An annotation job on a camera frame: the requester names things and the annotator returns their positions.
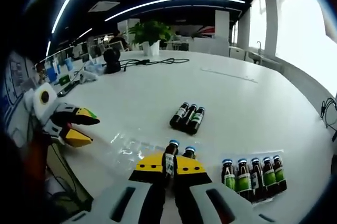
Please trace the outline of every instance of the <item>blue bottle cap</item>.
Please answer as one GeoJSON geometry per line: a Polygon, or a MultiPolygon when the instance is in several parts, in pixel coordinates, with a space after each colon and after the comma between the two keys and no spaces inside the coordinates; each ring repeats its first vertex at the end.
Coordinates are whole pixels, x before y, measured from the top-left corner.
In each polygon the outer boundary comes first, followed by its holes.
{"type": "Polygon", "coordinates": [[[230,158],[226,158],[226,159],[223,159],[222,160],[222,164],[224,165],[224,164],[232,164],[233,163],[233,160],[232,159],[230,159],[230,158]]]}
{"type": "Polygon", "coordinates": [[[259,160],[257,157],[254,157],[254,158],[252,159],[252,162],[256,162],[256,161],[260,162],[260,160],[259,160]]]}
{"type": "Polygon", "coordinates": [[[193,153],[195,153],[195,148],[193,146],[187,146],[185,148],[185,151],[188,151],[188,150],[193,151],[193,153]]]}
{"type": "Polygon", "coordinates": [[[247,162],[247,159],[245,158],[241,158],[237,161],[238,164],[242,163],[242,162],[247,162]]]}
{"type": "Polygon", "coordinates": [[[177,147],[179,147],[179,145],[180,145],[180,143],[177,140],[175,140],[175,139],[172,139],[170,141],[170,144],[175,144],[177,147]]]}

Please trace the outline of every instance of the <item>bottle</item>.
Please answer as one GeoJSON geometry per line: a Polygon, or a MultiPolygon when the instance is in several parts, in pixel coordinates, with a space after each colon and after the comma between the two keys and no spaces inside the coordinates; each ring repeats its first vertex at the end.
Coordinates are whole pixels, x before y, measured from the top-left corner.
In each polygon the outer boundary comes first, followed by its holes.
{"type": "Polygon", "coordinates": [[[253,190],[251,183],[251,174],[249,173],[247,159],[245,158],[239,159],[237,161],[237,164],[238,164],[238,171],[237,171],[236,192],[240,194],[241,197],[252,202],[253,190]]]}
{"type": "Polygon", "coordinates": [[[179,142],[172,139],[165,149],[163,156],[163,161],[165,162],[165,164],[163,165],[163,167],[165,167],[164,179],[166,180],[166,182],[169,182],[170,178],[174,176],[174,168],[176,168],[174,167],[174,156],[178,154],[178,147],[179,142]]]}
{"type": "Polygon", "coordinates": [[[184,117],[184,115],[186,114],[186,111],[187,111],[188,108],[189,108],[189,104],[187,102],[184,102],[180,106],[178,111],[175,113],[175,115],[170,120],[170,125],[171,125],[172,128],[174,128],[174,129],[179,128],[179,122],[184,117]]]}
{"type": "Polygon", "coordinates": [[[252,189],[254,193],[254,201],[260,201],[266,198],[266,187],[263,182],[262,167],[258,158],[252,159],[252,189]]]}
{"type": "Polygon", "coordinates": [[[235,191],[235,173],[232,159],[222,161],[221,183],[235,191]]]}
{"type": "Polygon", "coordinates": [[[195,148],[193,146],[187,146],[183,157],[195,159],[195,148]]]}
{"type": "Polygon", "coordinates": [[[279,192],[279,186],[276,183],[275,172],[269,157],[263,158],[263,180],[267,189],[267,197],[273,197],[279,192]]]}
{"type": "Polygon", "coordinates": [[[195,112],[193,118],[189,122],[187,126],[187,132],[191,135],[196,134],[198,131],[202,118],[204,117],[205,114],[205,108],[204,107],[199,107],[198,110],[195,112]]]}
{"type": "Polygon", "coordinates": [[[274,156],[274,170],[276,183],[279,184],[279,192],[285,191],[287,189],[286,181],[283,174],[283,164],[279,155],[274,156]]]}
{"type": "Polygon", "coordinates": [[[182,120],[180,122],[180,125],[179,125],[180,130],[182,130],[182,131],[186,131],[187,130],[187,126],[190,123],[191,119],[193,118],[196,109],[197,109],[196,104],[192,104],[188,108],[185,116],[182,118],[182,120]]]}

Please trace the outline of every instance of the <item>white table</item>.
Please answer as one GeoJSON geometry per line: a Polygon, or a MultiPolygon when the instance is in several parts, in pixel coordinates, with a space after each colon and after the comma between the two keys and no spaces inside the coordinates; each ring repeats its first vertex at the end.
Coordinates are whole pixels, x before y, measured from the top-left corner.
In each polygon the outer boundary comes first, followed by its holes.
{"type": "MultiPolygon", "coordinates": [[[[181,142],[180,151],[196,146],[213,181],[220,181],[226,153],[283,150],[288,190],[255,210],[284,223],[298,223],[325,188],[333,155],[331,137],[308,100],[280,73],[259,65],[179,51],[164,50],[160,57],[190,62],[131,66],[79,85],[63,98],[101,119],[97,125],[80,127],[94,138],[91,145],[65,153],[86,190],[96,197],[115,180],[128,178],[138,156],[146,155],[145,144],[165,147],[171,138],[181,142]],[[168,124],[185,101],[206,108],[194,137],[168,124]]],[[[127,58],[144,56],[123,53],[121,59],[127,58]]],[[[167,204],[170,209],[174,205],[172,200],[167,204]]],[[[167,223],[177,218],[170,211],[163,216],[167,223]]]]}

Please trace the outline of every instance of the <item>green plant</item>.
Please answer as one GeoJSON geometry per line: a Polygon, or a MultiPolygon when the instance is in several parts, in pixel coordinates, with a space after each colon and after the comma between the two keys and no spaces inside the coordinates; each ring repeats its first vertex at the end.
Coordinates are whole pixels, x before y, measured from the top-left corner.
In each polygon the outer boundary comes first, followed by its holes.
{"type": "Polygon", "coordinates": [[[134,44],[148,42],[151,46],[158,40],[167,41],[171,38],[170,27],[157,21],[139,22],[132,28],[129,28],[128,32],[135,35],[134,44]]]}

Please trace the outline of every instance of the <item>person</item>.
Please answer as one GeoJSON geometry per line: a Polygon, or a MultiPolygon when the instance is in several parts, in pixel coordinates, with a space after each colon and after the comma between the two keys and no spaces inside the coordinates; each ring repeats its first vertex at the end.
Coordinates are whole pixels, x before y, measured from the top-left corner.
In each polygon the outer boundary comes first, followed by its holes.
{"type": "Polygon", "coordinates": [[[113,36],[114,37],[110,39],[109,44],[120,41],[120,42],[122,42],[123,48],[125,50],[131,50],[130,45],[125,41],[121,32],[118,29],[114,31],[113,36]]]}

